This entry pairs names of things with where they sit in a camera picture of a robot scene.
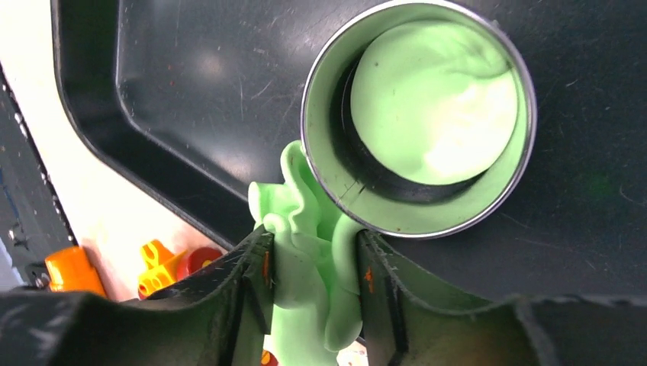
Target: green slime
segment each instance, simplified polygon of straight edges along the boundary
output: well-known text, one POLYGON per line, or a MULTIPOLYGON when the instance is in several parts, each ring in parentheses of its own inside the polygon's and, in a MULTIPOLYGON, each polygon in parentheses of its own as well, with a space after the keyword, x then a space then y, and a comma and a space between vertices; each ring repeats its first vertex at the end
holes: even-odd
POLYGON ((285 147, 281 170, 283 185, 248 192, 256 225, 275 236, 275 355, 285 366, 334 366, 362 329, 354 243, 363 227, 317 183, 301 142, 285 147))
POLYGON ((469 27, 410 22, 384 32, 362 55, 351 113, 386 168, 426 185, 464 181, 488 169, 510 140, 513 70, 469 27))

